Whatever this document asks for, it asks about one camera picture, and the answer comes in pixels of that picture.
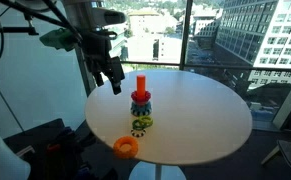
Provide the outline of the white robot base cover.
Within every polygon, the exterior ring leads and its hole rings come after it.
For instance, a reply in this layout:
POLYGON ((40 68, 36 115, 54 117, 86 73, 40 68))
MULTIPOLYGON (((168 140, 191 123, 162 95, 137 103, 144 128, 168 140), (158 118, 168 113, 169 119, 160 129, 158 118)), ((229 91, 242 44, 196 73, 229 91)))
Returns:
POLYGON ((27 180, 30 165, 18 157, 0 137, 0 180, 27 180))

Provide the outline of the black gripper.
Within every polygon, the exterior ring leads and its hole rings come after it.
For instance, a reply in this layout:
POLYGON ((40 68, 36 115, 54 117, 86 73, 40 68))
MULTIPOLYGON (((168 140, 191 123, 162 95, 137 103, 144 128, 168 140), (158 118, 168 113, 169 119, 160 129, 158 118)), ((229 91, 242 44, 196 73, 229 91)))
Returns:
POLYGON ((111 57, 111 41, 117 38, 113 31, 101 30, 83 34, 83 53, 87 58, 88 70, 92 73, 98 87, 104 84, 101 74, 111 82, 115 95, 121 92, 121 81, 125 78, 120 58, 111 57))

